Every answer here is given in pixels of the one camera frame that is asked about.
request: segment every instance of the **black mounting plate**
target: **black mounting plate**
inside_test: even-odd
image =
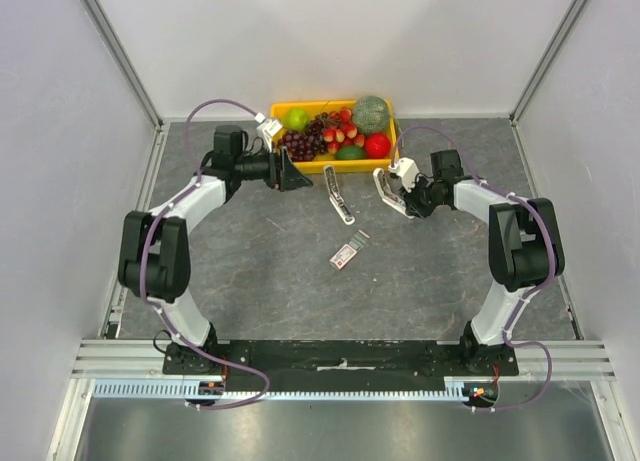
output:
[[[480,354],[471,365],[460,362],[457,344],[437,341],[219,341],[214,356],[259,369],[271,379],[273,391],[416,391],[444,389],[446,376],[517,376],[513,349]],[[326,369],[341,363],[359,370]],[[220,365],[189,348],[171,343],[163,374],[211,376]],[[227,391],[258,391],[263,381],[250,373],[231,370]]]

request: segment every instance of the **robotic arm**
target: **robotic arm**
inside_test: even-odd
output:
[[[382,200],[409,218],[430,216],[438,206],[466,211],[489,225],[489,268],[494,278],[480,312],[461,337],[462,358],[500,349],[522,309],[517,305],[532,287],[544,282],[549,260],[540,227],[522,205],[485,189],[465,176],[456,150],[431,154],[433,177],[420,173],[414,160],[400,158],[390,168],[400,179],[400,195],[394,194],[382,169],[374,181]],[[551,201],[526,202],[540,215],[550,235],[556,260],[555,276],[564,270],[564,253]]]
[[[140,296],[140,268],[145,239],[154,219],[167,206],[171,208],[158,225],[149,254],[146,273],[148,300],[158,314],[163,314],[180,336],[200,347],[215,346],[213,326],[202,316],[188,289],[191,278],[189,234],[214,209],[225,204],[240,188],[242,181],[262,179],[271,189],[290,191],[312,182],[293,165],[286,149],[271,152],[271,133],[281,125],[266,120],[258,131],[267,148],[256,154],[247,153],[247,133],[237,126],[216,129],[213,150],[201,163],[201,173],[195,175],[181,193],[189,192],[179,204],[173,201],[148,212],[132,211],[124,221],[118,280],[136,296]],[[173,339],[184,345],[183,339]]]

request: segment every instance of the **marble surface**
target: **marble surface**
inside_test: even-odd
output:
[[[493,184],[530,195],[507,120],[430,123],[454,134]],[[235,124],[250,132],[254,126]],[[211,149],[216,125],[192,126],[201,156]],[[181,189],[193,172],[182,127],[170,127],[152,205]],[[403,152],[430,174],[429,153],[447,147],[437,134],[420,131],[407,135]],[[445,207],[428,219],[407,220],[382,203],[370,174],[341,174],[341,192],[356,217],[346,226],[329,203],[324,178],[313,181],[312,188],[287,193],[246,182],[192,233],[191,291],[219,337],[457,339],[491,285],[486,226]],[[338,272],[328,260],[358,229],[371,240]],[[149,338],[161,328],[155,313],[127,297],[120,337]],[[514,337],[573,339],[557,283],[534,298]]]

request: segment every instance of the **white wall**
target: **white wall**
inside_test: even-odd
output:
[[[101,3],[160,114],[184,117],[212,97],[268,110],[371,92],[403,115],[507,113],[570,1]]]
[[[553,199],[578,320],[609,349],[640,426],[638,0],[592,0],[521,123]]]
[[[78,0],[0,0],[0,446],[42,460],[153,129]]]

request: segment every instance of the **yellow tray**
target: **yellow tray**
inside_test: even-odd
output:
[[[389,120],[389,126],[384,130],[384,134],[387,135],[389,140],[391,141],[391,149],[396,144],[396,128],[393,123],[393,109],[391,107],[391,101],[385,100],[387,105],[389,106],[389,113],[391,114],[391,119]],[[285,114],[291,108],[304,108],[311,119],[316,114],[320,114],[323,112],[331,112],[338,111],[341,107],[346,106],[348,108],[352,108],[356,104],[355,99],[351,99],[348,101],[312,101],[307,103],[277,103],[271,106],[271,116],[274,118],[282,119]],[[274,141],[279,141],[283,136],[284,131],[281,131],[274,139]],[[389,152],[388,158],[383,159],[357,159],[357,160],[349,160],[349,161],[309,161],[305,163],[295,163],[296,167],[305,174],[322,174],[322,170],[325,165],[333,164],[338,173],[366,173],[372,172],[376,168],[383,168],[385,170],[389,169],[389,164],[391,162],[391,152]]]

